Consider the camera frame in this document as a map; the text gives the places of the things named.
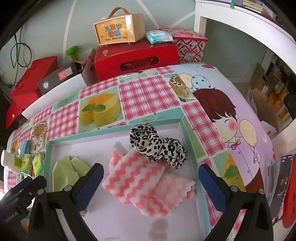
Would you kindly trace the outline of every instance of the qr code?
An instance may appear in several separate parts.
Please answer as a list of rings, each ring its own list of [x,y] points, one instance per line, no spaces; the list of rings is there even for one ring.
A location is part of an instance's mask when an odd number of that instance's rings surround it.
[[[65,74],[66,74],[66,76],[69,76],[69,75],[73,74],[72,68],[69,67],[69,68],[65,69]]]

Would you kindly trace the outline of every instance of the brown hair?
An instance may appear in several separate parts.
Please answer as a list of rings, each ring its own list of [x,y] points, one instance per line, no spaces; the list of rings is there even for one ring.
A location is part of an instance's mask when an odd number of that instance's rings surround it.
[[[194,91],[193,95],[200,102],[211,122],[216,122],[215,120],[221,119],[221,116],[231,116],[237,121],[235,106],[224,92],[215,88],[199,89]]]

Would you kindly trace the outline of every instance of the pink striped cloth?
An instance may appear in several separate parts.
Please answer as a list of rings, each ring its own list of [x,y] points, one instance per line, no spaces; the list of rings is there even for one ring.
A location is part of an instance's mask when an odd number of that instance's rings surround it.
[[[166,166],[165,161],[148,161],[134,149],[125,156],[114,151],[102,187],[144,216],[169,216],[180,202],[195,195],[195,181],[164,173]]]

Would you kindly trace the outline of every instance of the white tray bottom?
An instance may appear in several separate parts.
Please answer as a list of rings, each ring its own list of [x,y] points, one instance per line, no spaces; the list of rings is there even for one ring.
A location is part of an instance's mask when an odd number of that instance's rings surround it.
[[[156,130],[161,137],[176,138],[187,148],[179,124],[157,126]],[[71,158],[79,156],[90,167],[96,162],[101,163],[107,172],[116,141],[121,141],[127,150],[130,149],[127,131],[54,144],[50,163],[49,190],[52,190],[52,169],[56,161],[66,155]],[[189,154],[182,167],[174,170],[168,166],[165,171],[195,179]],[[193,198],[180,203],[169,217],[145,217],[135,207],[119,202],[100,186],[89,203],[84,221],[100,241],[196,241],[202,240],[197,205],[197,198]],[[62,212],[57,211],[68,239],[75,240]]]

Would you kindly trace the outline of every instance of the wooden gift box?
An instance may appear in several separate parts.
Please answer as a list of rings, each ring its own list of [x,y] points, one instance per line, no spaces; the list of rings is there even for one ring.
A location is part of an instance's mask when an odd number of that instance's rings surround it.
[[[112,18],[119,9],[127,15]],[[113,9],[107,19],[94,23],[94,28],[99,45],[136,42],[145,37],[143,14],[130,14],[122,7]]]

